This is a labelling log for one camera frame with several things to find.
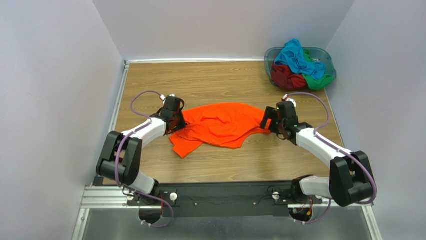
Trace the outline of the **orange t shirt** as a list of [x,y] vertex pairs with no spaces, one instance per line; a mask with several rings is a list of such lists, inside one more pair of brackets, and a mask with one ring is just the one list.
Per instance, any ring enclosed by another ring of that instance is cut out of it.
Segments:
[[251,135],[271,133],[261,128],[264,111],[245,103],[199,106],[184,110],[183,116],[187,126],[169,137],[173,151],[182,159],[202,144],[237,149]]

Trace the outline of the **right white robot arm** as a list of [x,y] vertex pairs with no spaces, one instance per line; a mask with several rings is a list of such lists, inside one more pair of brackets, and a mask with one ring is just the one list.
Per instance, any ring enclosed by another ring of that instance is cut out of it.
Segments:
[[374,201],[378,190],[367,154],[340,147],[310,124],[299,122],[294,103],[281,101],[276,107],[268,106],[260,127],[310,152],[329,169],[328,177],[305,175],[294,179],[291,195],[295,200],[316,196],[333,200],[340,207]]

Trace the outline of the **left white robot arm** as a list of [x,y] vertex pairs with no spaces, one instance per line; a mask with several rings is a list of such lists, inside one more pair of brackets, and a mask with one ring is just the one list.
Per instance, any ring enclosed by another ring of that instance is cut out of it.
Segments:
[[107,134],[96,174],[114,180],[119,187],[126,188],[134,197],[148,205],[160,201],[159,182],[140,170],[142,150],[157,138],[182,130],[187,126],[184,119],[184,100],[175,95],[160,96],[162,107],[147,115],[146,121],[123,132]]

